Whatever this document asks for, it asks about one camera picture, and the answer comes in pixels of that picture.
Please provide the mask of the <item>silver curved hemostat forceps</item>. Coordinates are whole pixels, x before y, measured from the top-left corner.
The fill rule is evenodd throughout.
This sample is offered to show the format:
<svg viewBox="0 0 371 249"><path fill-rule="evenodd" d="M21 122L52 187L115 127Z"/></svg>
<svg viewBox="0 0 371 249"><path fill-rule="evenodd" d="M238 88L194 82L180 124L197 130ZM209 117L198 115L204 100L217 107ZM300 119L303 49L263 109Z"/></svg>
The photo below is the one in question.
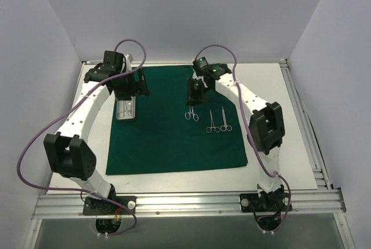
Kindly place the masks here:
<svg viewBox="0 0 371 249"><path fill-rule="evenodd" d="M197 122L197 121L199 121L199 116L198 116L198 114L196 114L195 112L194 112L194 107L192 106L192 105L189 105L188 106L188 110L187 111L185 111L185 113L184 113L184 117L187 119L187 120L193 120L193 121L195 121L195 122Z"/></svg>

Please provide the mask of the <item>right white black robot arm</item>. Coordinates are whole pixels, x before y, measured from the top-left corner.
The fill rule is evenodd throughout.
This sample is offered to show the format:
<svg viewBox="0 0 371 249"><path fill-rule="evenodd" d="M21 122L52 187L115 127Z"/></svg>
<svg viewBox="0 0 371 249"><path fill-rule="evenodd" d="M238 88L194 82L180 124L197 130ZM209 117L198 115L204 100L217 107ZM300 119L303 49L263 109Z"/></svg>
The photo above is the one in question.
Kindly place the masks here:
<svg viewBox="0 0 371 249"><path fill-rule="evenodd" d="M214 90L241 111L248 142L256 154L259 168L258 205L270 210L278 204L275 191L282 186L279 177L279 152L285 136L282 107L269 103L244 86L227 64L209 64L205 57L192 63L194 73L188 78L189 106L203 103L205 93Z"/></svg>

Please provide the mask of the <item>silver metal instrument tray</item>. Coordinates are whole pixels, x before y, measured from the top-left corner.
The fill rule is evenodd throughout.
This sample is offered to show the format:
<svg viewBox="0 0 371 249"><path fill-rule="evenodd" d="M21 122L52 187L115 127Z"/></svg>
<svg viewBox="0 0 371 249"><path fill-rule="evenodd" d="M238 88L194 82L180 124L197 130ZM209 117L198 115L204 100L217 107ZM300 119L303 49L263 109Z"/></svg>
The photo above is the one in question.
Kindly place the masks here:
<svg viewBox="0 0 371 249"><path fill-rule="evenodd" d="M131 100L119 100L116 102L116 119L133 120L136 117L136 98Z"/></svg>

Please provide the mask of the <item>silver straight hemostat forceps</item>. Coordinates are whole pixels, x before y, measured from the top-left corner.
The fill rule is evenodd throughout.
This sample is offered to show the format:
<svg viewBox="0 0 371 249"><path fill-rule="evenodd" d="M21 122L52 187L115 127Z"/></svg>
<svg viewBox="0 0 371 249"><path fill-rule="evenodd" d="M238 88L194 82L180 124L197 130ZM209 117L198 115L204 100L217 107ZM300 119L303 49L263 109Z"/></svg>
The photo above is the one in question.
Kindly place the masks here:
<svg viewBox="0 0 371 249"><path fill-rule="evenodd" d="M220 128L217 127L217 126L214 124L213 114L212 114L212 110L211 110L211 109L209 110L209 114L210 114L210 126L208 126L208 127L206 128L206 132L207 132L207 133L211 133L211 132L219 133L219 132L220 132Z"/></svg>

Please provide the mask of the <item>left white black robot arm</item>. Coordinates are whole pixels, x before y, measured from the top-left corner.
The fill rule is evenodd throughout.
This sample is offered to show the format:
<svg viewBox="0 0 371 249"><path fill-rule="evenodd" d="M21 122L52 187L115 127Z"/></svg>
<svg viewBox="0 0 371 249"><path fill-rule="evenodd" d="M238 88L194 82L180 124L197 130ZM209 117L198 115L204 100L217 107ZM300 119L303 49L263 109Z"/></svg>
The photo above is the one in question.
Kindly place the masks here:
<svg viewBox="0 0 371 249"><path fill-rule="evenodd" d="M103 61L86 73L64 123L43 140L51 170L75 182L79 192L96 199L96 207L104 214L116 209L116 191L97 170L97 157L88 145L88 138L102 105L110 96L116 100L116 120L134 119L136 96L148 91L144 89L143 69L133 72L132 61L131 54L106 51Z"/></svg>

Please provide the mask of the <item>green surgical cloth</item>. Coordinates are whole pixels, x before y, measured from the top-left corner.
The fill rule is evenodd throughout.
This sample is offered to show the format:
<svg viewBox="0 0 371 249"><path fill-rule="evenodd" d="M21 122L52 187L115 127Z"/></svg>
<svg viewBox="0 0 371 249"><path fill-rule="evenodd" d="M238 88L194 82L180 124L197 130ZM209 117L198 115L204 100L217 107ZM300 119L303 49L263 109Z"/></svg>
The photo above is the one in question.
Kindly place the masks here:
<svg viewBox="0 0 371 249"><path fill-rule="evenodd" d="M194 107L199 121L184 117L187 66L144 68L150 96L136 97L136 117L118 121L113 117L108 150L107 175L134 175L230 169L246 166L243 134L235 105L214 91ZM214 124L223 125L224 107L231 131L207 133L209 110Z"/></svg>

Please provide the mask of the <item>silver surgical scissors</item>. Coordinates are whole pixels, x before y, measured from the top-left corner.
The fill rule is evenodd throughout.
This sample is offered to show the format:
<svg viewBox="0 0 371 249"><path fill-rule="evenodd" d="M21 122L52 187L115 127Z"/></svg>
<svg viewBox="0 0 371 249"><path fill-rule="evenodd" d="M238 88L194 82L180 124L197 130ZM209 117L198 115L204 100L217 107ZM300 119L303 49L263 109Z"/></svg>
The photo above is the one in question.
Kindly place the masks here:
<svg viewBox="0 0 371 249"><path fill-rule="evenodd" d="M227 118L226 118L226 115L225 115L224 107L221 107L221 114L222 114L222 118L223 118L223 125L220 126L220 131L222 131L222 132L231 131L232 126L227 123Z"/></svg>

